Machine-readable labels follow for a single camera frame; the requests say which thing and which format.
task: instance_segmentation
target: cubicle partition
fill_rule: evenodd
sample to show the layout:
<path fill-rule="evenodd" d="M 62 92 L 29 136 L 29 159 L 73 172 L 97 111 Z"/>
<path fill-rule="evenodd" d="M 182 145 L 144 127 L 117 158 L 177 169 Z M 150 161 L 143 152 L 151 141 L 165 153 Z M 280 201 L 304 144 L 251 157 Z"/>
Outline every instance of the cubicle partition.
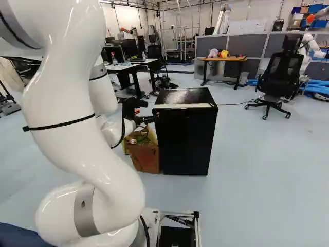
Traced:
<path fill-rule="evenodd" d="M 249 72 L 248 78 L 253 79 L 261 74 L 267 67 L 269 58 L 275 52 L 282 51 L 282 43 L 285 35 L 302 36 L 305 32 L 270 32 L 251 34 L 222 34 L 217 36 L 198 36 L 196 38 L 195 57 L 201 58 L 209 54 L 213 48 L 226 49 L 232 55 L 247 55 L 248 61 L 244 63 L 242 72 Z M 329 32 L 312 32 L 319 46 L 324 48 L 329 45 Z M 225 62 L 223 77 L 234 78 L 237 64 Z M 326 59 L 312 59 L 306 73 L 317 80 L 329 80 L 329 63 Z"/>

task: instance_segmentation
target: brown cardboard box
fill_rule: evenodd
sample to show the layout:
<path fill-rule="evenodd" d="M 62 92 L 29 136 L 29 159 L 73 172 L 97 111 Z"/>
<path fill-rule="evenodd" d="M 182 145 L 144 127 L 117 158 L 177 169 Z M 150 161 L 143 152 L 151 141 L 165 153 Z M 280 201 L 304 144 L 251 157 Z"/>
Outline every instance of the brown cardboard box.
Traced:
<path fill-rule="evenodd" d="M 302 20 L 292 20 L 289 27 L 300 27 Z"/>
<path fill-rule="evenodd" d="M 308 13 L 308 7 L 301 7 L 300 13 L 301 14 L 307 14 Z"/>
<path fill-rule="evenodd" d="M 129 154 L 137 171 L 159 174 L 159 147 L 156 135 L 149 126 L 134 131 L 122 142 L 125 154 Z"/>

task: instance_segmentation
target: office chair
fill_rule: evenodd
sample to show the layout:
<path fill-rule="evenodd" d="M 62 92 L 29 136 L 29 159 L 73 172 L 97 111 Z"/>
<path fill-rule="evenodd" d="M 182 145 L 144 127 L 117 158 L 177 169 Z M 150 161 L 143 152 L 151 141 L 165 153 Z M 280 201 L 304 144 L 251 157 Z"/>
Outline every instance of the office chair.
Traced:
<path fill-rule="evenodd" d="M 159 58 L 160 61 L 155 67 L 155 73 L 157 74 L 157 79 L 159 78 L 160 71 L 164 68 L 168 77 L 167 63 L 162 55 L 161 45 L 149 45 L 148 46 L 148 58 Z"/>
<path fill-rule="evenodd" d="M 269 109 L 272 107 L 286 114 L 290 118 L 291 112 L 282 109 L 281 97 L 292 99 L 297 93 L 299 85 L 299 70 L 304 56 L 281 52 L 272 54 L 268 67 L 263 75 L 258 78 L 256 91 L 264 92 L 264 100 L 257 99 L 255 104 L 247 104 L 249 107 L 266 106 L 266 113 L 263 120 L 268 118 Z"/>

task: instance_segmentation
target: metal frame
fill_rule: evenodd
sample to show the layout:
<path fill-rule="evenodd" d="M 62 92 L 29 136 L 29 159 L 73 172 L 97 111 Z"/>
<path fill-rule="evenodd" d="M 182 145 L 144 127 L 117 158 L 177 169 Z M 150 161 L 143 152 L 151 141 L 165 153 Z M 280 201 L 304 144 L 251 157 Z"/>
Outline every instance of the metal frame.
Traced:
<path fill-rule="evenodd" d="M 199 217 L 199 212 L 198 211 L 187 211 L 187 212 L 181 212 L 181 213 L 162 211 L 161 212 L 161 217 L 160 217 L 160 224 L 159 224 L 158 244 L 160 243 L 161 222 L 164 218 L 173 220 L 170 217 L 177 217 L 178 219 L 180 219 L 180 218 L 192 218 L 193 219 L 193 228 L 195 230 L 195 245 L 196 245 L 196 247 L 202 247 L 200 217 Z M 188 226 L 188 225 L 183 224 L 182 222 L 179 222 L 179 221 L 176 221 L 176 220 L 175 220 L 175 222 L 181 223 L 184 226 Z"/>

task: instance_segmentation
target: blue box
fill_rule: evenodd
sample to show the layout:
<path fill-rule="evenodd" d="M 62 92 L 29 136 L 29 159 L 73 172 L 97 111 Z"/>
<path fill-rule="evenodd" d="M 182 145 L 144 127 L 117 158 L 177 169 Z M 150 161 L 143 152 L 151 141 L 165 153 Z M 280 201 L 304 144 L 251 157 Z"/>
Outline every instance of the blue box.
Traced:
<path fill-rule="evenodd" d="M 324 28 L 327 26 L 327 20 L 314 20 L 310 25 L 310 28 Z M 306 19 L 302 19 L 300 27 L 306 27 Z"/>
<path fill-rule="evenodd" d="M 324 28 L 327 26 L 328 21 L 327 20 L 314 20 L 312 22 L 311 27 L 315 28 Z"/>
<path fill-rule="evenodd" d="M 308 8 L 308 12 L 309 13 L 317 13 L 319 12 L 321 9 L 323 9 L 323 4 L 313 4 L 310 5 Z"/>
<path fill-rule="evenodd" d="M 306 27 L 306 19 L 302 19 L 300 27 Z"/>
<path fill-rule="evenodd" d="M 301 7 L 293 7 L 293 10 L 291 11 L 292 14 L 300 13 Z"/>

